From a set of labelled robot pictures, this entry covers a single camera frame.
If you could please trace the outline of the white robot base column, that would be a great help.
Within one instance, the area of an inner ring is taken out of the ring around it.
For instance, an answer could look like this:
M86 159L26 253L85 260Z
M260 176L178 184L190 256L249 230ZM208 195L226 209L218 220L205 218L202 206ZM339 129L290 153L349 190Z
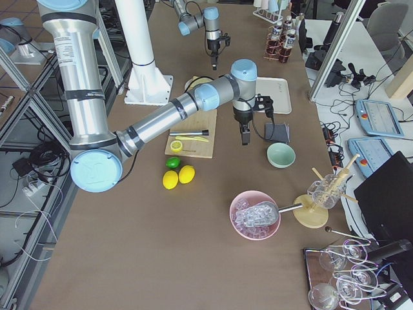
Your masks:
M119 0L116 8L132 62L125 103L165 105L173 77L163 75L156 66L144 3Z

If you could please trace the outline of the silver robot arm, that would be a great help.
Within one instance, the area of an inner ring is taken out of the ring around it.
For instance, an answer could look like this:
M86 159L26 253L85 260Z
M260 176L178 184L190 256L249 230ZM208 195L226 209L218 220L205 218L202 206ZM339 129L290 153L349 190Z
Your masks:
M182 36L189 36L197 30L203 31L203 44L213 71L217 70L219 56L230 46L231 37L220 27L220 14L216 6L201 9L195 1L161 1L173 8L178 17L178 29Z
M54 38L68 111L74 131L70 140L74 183L88 192L111 189L122 179L123 162L143 146L198 111L209 111L232 102L243 144L250 141L249 122L254 112L272 116L268 96L256 92L257 67L239 59L231 71L196 86L178 98L170 97L170 76L156 67L142 1L117 1L132 61L127 98L131 103L157 105L141 121L117 132L109 130L105 95L97 69L93 35L97 32L95 1L40 1L44 28Z

